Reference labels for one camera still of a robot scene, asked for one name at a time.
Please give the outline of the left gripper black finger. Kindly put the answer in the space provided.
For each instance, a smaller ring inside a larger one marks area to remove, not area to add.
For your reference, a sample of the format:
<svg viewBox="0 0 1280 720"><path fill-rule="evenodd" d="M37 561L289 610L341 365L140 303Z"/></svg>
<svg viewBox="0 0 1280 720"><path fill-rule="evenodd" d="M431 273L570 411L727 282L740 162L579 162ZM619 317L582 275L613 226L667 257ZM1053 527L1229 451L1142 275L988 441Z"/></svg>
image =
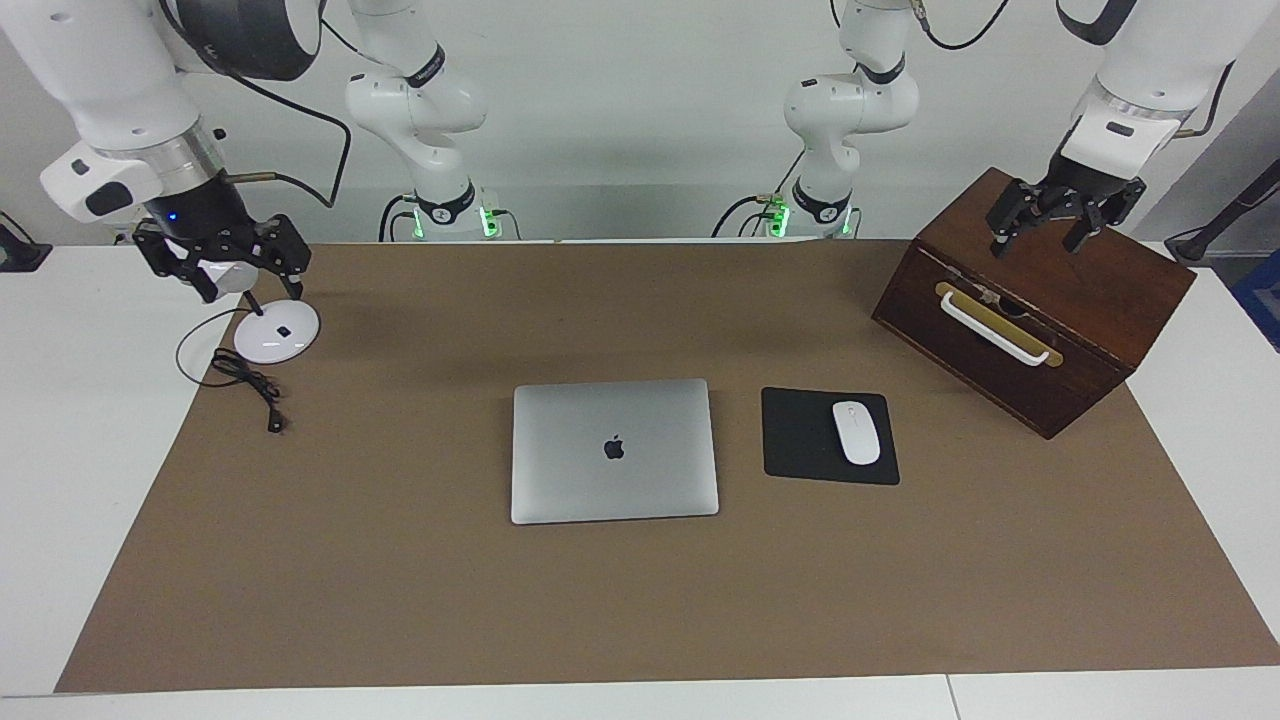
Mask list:
<svg viewBox="0 0 1280 720"><path fill-rule="evenodd" d="M992 234L989 252L1001 259L1021 233L1042 224L1039 200L1042 186L1024 179L1010 179L986 214Z"/></svg>
<svg viewBox="0 0 1280 720"><path fill-rule="evenodd" d="M1078 199L1074 210L1075 222L1062 237L1062 249L1071 255L1079 254L1087 240L1107 227L1125 222L1146 191L1147 184L1125 184L1105 199Z"/></svg>

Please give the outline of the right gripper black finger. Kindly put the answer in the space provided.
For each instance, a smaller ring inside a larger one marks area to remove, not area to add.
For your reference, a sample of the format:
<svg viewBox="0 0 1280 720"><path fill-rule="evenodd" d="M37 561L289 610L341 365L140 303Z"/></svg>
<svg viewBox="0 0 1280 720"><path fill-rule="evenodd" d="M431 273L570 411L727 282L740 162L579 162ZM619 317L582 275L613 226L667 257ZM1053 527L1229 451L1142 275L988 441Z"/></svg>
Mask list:
<svg viewBox="0 0 1280 720"><path fill-rule="evenodd" d="M179 259L165 240L134 240L134 246L156 277L177 278L193 288L205 304L220 297L215 281L198 264L198 258Z"/></svg>
<svg viewBox="0 0 1280 720"><path fill-rule="evenodd" d="M260 270L273 273L289 300L303 299L301 277L306 273L311 256L310 246L287 215L276 214L253 225L253 264Z"/></svg>

